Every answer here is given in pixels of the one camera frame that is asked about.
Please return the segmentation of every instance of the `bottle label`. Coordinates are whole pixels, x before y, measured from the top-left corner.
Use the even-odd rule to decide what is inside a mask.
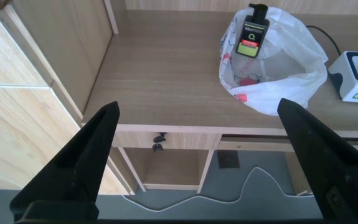
[[[264,32],[265,29],[262,27],[244,24],[241,41],[238,45],[237,52],[255,57],[259,50],[260,42],[262,41]]]

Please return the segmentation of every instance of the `wooden desk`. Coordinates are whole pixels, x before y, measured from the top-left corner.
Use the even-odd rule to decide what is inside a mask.
[[[279,117],[243,105],[220,84],[219,41],[232,17],[229,12],[128,12],[127,25],[105,55],[83,122],[116,100],[118,130],[285,135]],[[358,50],[351,44],[358,42],[358,17],[298,17],[332,34],[341,50]],[[355,34],[345,35],[341,24],[350,19]],[[312,32],[331,64],[337,58],[332,43]],[[330,79],[308,110],[341,136],[358,138],[358,104],[341,101]]]
[[[200,192],[215,149],[293,153],[279,117],[243,105],[220,84],[219,41],[233,13],[128,11],[122,17],[124,25],[111,40],[83,116],[86,123],[103,105],[118,101],[121,117],[113,146],[134,175],[121,178],[136,179],[143,190]],[[358,50],[358,17],[297,17],[326,30],[341,50]],[[330,65],[337,58],[332,43],[312,32]],[[330,79],[308,110],[342,137],[357,140],[358,148],[358,104],[341,101]],[[161,132],[167,133],[162,145],[168,150],[153,153],[153,137]],[[222,138],[228,134],[236,137]]]

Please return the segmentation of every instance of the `gray floor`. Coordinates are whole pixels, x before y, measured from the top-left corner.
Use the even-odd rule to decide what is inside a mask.
[[[282,152],[238,152],[240,169],[219,170],[214,155],[202,195],[218,200],[235,200],[240,195],[243,181],[250,171],[259,166],[268,171],[284,193],[293,194],[291,179]],[[17,194],[13,190],[0,190],[0,223],[12,223],[8,209]],[[138,191],[133,200],[152,209],[161,209],[196,195],[193,191],[149,190]],[[290,220],[322,218],[314,198],[288,198],[274,180],[255,170],[243,190],[243,197],[235,204],[222,204],[196,198],[165,212],[146,211],[120,196],[100,196],[97,199],[101,219],[229,219],[229,220]]]

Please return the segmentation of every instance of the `drawer knob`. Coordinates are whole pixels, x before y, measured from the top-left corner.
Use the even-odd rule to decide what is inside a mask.
[[[154,145],[153,145],[153,152],[156,152],[156,151],[163,151],[163,150],[164,150],[164,148],[162,147],[162,145],[161,145],[161,144],[156,143],[156,144],[154,144]]]
[[[154,143],[161,143],[166,141],[165,134],[166,133],[159,133],[160,135],[154,138]]]

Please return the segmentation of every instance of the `black cable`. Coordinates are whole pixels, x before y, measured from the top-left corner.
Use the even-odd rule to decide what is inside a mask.
[[[335,43],[335,40],[329,35],[327,34],[327,32],[325,32],[322,28],[320,27],[316,27],[316,26],[313,26],[313,25],[308,25],[306,26],[307,28],[315,28],[317,30],[320,30],[324,35],[326,35],[328,37],[328,39],[334,44],[335,46],[335,49],[336,49],[336,52],[338,52],[338,55],[341,55],[341,50],[339,50],[339,47],[338,45]]]

